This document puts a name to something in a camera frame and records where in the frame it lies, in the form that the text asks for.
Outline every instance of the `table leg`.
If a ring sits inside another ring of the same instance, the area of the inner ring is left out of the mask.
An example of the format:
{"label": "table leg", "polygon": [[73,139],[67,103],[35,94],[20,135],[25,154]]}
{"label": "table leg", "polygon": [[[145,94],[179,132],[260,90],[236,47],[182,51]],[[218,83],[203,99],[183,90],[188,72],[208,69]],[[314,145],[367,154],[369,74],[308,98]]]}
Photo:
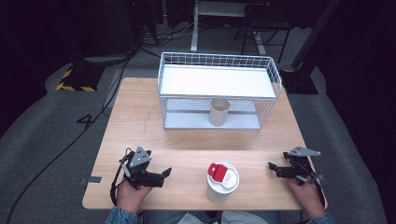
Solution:
{"label": "table leg", "polygon": [[191,52],[196,52],[198,47],[198,13],[199,13],[199,0],[195,0],[194,8],[194,29],[192,31]]}
{"label": "table leg", "polygon": [[262,38],[260,37],[261,32],[253,32],[254,41],[256,41],[257,49],[259,50],[260,55],[266,55],[264,45],[262,44]]}

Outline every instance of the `person's arm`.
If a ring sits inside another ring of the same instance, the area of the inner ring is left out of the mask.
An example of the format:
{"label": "person's arm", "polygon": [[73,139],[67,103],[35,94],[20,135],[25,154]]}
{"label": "person's arm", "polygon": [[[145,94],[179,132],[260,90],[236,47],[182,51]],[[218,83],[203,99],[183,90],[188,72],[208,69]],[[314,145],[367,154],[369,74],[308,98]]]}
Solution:
{"label": "person's arm", "polygon": [[128,182],[124,181],[117,187],[117,207],[111,209],[106,224],[135,224],[136,213],[139,211],[145,197],[152,190],[151,187],[134,189]]}
{"label": "person's arm", "polygon": [[336,223],[323,208],[317,187],[314,184],[304,183],[299,185],[296,179],[288,179],[287,183],[297,202],[311,219],[308,223]]}

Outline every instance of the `gray floor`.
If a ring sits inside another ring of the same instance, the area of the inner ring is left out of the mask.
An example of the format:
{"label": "gray floor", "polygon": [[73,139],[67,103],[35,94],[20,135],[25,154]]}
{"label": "gray floor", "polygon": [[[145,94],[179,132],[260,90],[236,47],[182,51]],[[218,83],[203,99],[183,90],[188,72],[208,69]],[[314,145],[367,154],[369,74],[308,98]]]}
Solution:
{"label": "gray floor", "polygon": [[[233,41],[236,30],[223,27],[200,33],[198,52],[239,54],[242,36]],[[290,64],[310,30],[295,29],[278,69]],[[190,51],[191,36],[174,40],[163,51]],[[278,56],[279,48],[266,48]],[[254,46],[247,54],[257,55]],[[126,67],[124,77],[156,77],[159,58],[137,52]],[[48,94],[28,108],[0,139],[0,223],[5,223],[12,204],[25,186],[65,148],[56,160],[24,193],[10,223],[103,223],[108,210],[87,210],[81,202],[85,188],[78,184],[90,176],[101,145],[108,117],[98,120],[71,147],[84,130],[76,123],[87,114],[94,117],[108,99],[107,93],[118,75],[120,64],[109,66],[102,75],[97,92],[56,91],[70,64],[59,68],[46,83]],[[331,213],[339,223],[387,223],[376,183],[372,179],[347,129],[325,93],[325,81],[316,69],[312,78],[319,95],[289,95],[306,146],[322,152],[314,158],[317,170],[325,176],[323,189]],[[299,213],[283,211],[282,223],[299,220]]]}

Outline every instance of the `chair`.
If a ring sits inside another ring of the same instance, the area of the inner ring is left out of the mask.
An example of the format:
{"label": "chair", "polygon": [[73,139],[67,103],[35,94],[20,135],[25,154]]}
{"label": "chair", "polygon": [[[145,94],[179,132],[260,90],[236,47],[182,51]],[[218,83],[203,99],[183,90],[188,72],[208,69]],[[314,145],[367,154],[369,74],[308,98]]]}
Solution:
{"label": "chair", "polygon": [[[264,3],[251,3],[249,5],[246,5],[245,18],[243,20],[242,26],[239,27],[234,39],[238,37],[239,32],[243,27],[245,28],[245,33],[241,54],[244,54],[249,32],[253,32],[255,35],[260,35],[260,32],[271,32],[273,34],[267,41],[265,41],[265,45],[282,46],[279,58],[277,60],[277,62],[280,63],[283,51],[288,41],[291,26],[287,14],[283,10],[282,6],[276,2],[276,0],[274,2],[266,1]],[[283,44],[268,43],[273,39],[278,31],[286,31]]]}

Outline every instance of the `white wire basket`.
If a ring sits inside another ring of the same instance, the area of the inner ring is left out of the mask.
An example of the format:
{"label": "white wire basket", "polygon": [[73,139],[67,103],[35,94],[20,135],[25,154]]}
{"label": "white wire basket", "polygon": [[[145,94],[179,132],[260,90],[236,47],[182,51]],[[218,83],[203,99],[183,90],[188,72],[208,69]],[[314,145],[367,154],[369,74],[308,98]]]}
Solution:
{"label": "white wire basket", "polygon": [[[282,83],[263,56],[164,52],[158,74],[165,129],[260,130]],[[212,99],[230,103],[223,125],[209,122]]]}

